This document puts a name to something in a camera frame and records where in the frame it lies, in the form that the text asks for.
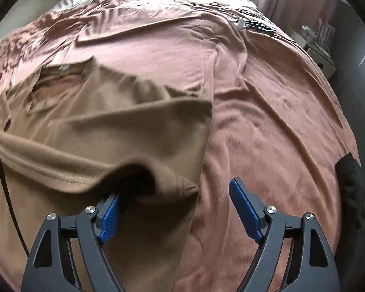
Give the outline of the white bedside cabinet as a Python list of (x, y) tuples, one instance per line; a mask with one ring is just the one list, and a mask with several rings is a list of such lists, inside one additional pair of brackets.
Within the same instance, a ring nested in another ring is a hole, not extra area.
[(327, 80), (336, 71), (336, 65), (330, 54), (334, 35), (335, 28), (321, 18), (316, 30), (303, 25), (295, 35), (295, 40), (317, 64)]

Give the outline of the rust pink bed sheet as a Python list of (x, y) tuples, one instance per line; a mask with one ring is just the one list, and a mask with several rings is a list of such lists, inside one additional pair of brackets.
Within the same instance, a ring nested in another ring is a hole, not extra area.
[(104, 67), (211, 101), (200, 192), (172, 291), (234, 291), (256, 251), (229, 198), (242, 179), (283, 213), (317, 215), (332, 249), (341, 233), (336, 162), (357, 151), (321, 70), (254, 9), (184, 0), (104, 0), (49, 11), (0, 43), (0, 95), (41, 65)]

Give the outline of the brown cat print t-shirt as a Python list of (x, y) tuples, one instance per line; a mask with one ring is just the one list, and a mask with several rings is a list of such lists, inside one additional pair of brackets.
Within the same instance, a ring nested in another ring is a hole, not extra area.
[(117, 192), (106, 253), (127, 291), (172, 291), (197, 198), (211, 101), (94, 59), (41, 65), (0, 95), (0, 275), (19, 290), (46, 218)]

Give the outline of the dark wardrobe doors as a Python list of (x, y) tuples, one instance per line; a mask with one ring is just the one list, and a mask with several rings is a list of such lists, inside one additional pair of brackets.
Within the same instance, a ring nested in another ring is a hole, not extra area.
[(336, 29), (331, 55), (336, 72), (330, 83), (356, 137), (365, 166), (365, 24), (347, 3), (337, 0), (331, 22)]

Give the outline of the black garment at bedside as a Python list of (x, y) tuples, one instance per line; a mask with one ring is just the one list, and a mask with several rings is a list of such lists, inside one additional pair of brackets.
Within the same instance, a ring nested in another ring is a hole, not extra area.
[(350, 152), (336, 163), (335, 171), (345, 225), (365, 229), (365, 170)]

